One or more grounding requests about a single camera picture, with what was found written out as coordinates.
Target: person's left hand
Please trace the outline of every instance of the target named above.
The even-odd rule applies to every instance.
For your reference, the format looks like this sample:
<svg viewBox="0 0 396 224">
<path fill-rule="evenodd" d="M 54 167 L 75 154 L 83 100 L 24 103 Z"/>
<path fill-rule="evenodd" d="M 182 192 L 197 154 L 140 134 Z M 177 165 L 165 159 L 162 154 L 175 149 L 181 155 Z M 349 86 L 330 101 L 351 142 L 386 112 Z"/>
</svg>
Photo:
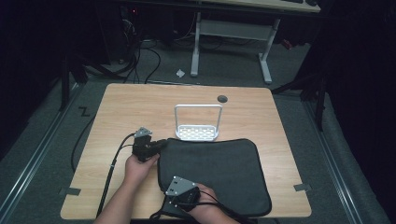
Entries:
<svg viewBox="0 0 396 224">
<path fill-rule="evenodd" d="M 125 162 L 124 184 L 140 185 L 149 174 L 151 166 L 160 158 L 159 154 L 151 157 L 145 162 L 141 162 L 135 155 L 132 155 Z"/>
</svg>

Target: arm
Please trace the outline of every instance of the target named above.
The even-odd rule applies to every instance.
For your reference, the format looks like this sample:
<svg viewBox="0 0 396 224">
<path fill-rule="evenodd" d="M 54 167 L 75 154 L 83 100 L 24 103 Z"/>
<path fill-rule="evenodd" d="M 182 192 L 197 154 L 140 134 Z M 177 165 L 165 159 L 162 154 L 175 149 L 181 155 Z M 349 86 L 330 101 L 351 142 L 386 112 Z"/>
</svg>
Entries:
<svg viewBox="0 0 396 224">
<path fill-rule="evenodd" d="M 125 177 L 120 187 L 94 223 L 130 223 L 134 195 L 159 157 L 160 155 L 157 154 L 143 163 L 134 155 L 128 158 L 125 163 Z"/>
<path fill-rule="evenodd" d="M 205 193 L 201 193 L 201 197 L 199 199 L 199 203 L 216 203 L 216 201 L 207 194 L 210 194 L 214 198 L 216 198 L 215 191 L 213 189 L 208 188 L 205 185 L 197 184 L 200 191 Z M 195 220 L 197 220 L 201 224 L 234 224 L 238 223 L 232 218 L 225 215 L 221 209 L 219 209 L 215 205 L 197 205 L 190 212 Z"/>
</svg>

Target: hand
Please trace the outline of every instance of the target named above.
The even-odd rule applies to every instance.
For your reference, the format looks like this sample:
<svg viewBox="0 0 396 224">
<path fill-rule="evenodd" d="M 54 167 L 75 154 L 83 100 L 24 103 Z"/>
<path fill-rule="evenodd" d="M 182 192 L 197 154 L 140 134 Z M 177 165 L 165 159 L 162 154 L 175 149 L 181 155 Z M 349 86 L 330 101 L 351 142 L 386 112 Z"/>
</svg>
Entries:
<svg viewBox="0 0 396 224">
<path fill-rule="evenodd" d="M 146 162 L 139 161 L 135 155 L 132 155 L 125 162 L 124 184 L 140 185 L 149 174 L 151 166 L 160 158 L 159 154 L 151 157 Z"/>
<path fill-rule="evenodd" d="M 205 185 L 197 184 L 197 187 L 201 191 L 201 197 L 199 203 L 217 203 L 215 191 L 208 188 Z M 190 212 L 192 217 L 195 218 L 199 223 L 211 224 L 211 223 L 237 223 L 232 218 L 226 216 L 221 209 L 215 205 L 203 204 L 195 206 Z"/>
</svg>

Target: gray carpet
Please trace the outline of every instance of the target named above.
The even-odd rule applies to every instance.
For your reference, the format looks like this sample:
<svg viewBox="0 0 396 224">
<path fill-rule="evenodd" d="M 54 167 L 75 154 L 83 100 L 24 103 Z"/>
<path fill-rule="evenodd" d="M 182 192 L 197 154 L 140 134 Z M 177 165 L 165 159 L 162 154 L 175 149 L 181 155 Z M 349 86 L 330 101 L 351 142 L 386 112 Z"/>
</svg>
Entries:
<svg viewBox="0 0 396 224">
<path fill-rule="evenodd" d="M 176 82 L 185 84 L 246 86 L 276 88 L 293 80 L 309 46 L 300 46 L 286 50 L 274 45 L 268 63 L 274 83 L 267 86 L 263 82 L 256 53 L 260 52 L 262 42 L 245 45 L 223 44 L 218 49 L 215 44 L 203 44 L 201 51 L 200 75 L 190 77 L 192 46 L 174 45 L 172 48 L 157 44 L 154 48 L 161 56 L 158 70 L 150 77 L 150 83 Z M 147 42 L 145 47 L 154 46 Z M 141 50 L 137 66 L 140 83 L 156 67 L 159 58 L 152 51 Z M 109 68 L 117 70 L 121 65 L 113 64 Z M 186 72 L 184 77 L 177 77 L 178 69 Z M 84 127 L 90 122 L 98 109 L 106 85 L 116 82 L 105 77 L 91 76 L 89 82 L 71 104 L 58 131 L 49 144 L 49 150 L 34 178 L 24 192 L 21 200 L 10 216 L 9 223 L 92 223 L 91 220 L 62 220 L 60 211 L 64 196 L 59 194 L 62 187 L 68 187 L 73 172 L 71 167 L 72 150 Z M 129 83 L 137 82 L 134 73 Z M 7 170 L 0 174 L 0 202 L 11 191 L 19 174 L 35 152 L 40 140 L 57 114 L 60 106 L 60 85 L 50 93 L 42 106 L 33 114 L 29 125 L 8 155 L 0 162 L 0 169 Z M 276 95 L 276 106 L 285 128 L 290 147 L 296 160 L 300 175 L 305 184 L 312 189 L 307 192 L 312 207 L 312 215 L 305 218 L 264 218 L 260 223 L 350 223 L 345 208 L 334 186 L 329 168 L 318 140 L 316 129 L 311 123 L 304 104 L 295 91 Z M 382 208 L 375 200 L 360 168 L 348 150 L 342 132 L 332 112 L 331 103 L 327 101 L 324 114 L 324 134 L 329 142 L 334 157 L 341 165 L 341 172 L 346 177 L 356 204 L 361 210 L 364 223 L 389 223 Z M 82 107 L 86 107 L 89 116 L 83 116 Z M 74 157 L 75 164 L 83 149 L 89 129 L 82 135 Z"/>
</svg>

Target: person's right hand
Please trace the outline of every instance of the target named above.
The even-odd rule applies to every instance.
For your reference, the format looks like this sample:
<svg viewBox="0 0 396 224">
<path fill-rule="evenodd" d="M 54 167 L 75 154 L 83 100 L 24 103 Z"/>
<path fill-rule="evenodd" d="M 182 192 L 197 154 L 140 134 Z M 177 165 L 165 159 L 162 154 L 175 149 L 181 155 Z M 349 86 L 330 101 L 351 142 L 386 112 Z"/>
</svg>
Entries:
<svg viewBox="0 0 396 224">
<path fill-rule="evenodd" d="M 201 191 L 199 203 L 217 203 L 215 200 L 217 197 L 213 189 L 210 189 L 202 184 L 197 184 L 197 187 Z M 225 215 L 217 206 L 211 204 L 196 205 L 188 213 L 194 217 L 195 220 L 202 224 L 238 223 Z"/>
</svg>

